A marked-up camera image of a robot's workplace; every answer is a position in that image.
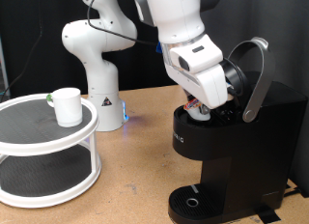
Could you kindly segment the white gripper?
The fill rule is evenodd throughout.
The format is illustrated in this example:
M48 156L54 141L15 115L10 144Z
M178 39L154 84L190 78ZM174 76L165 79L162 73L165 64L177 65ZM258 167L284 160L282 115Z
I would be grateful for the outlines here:
M210 109L221 106L228 100L225 74L219 64L193 74L168 65L165 67L171 79L204 103L199 107L202 115L209 115Z

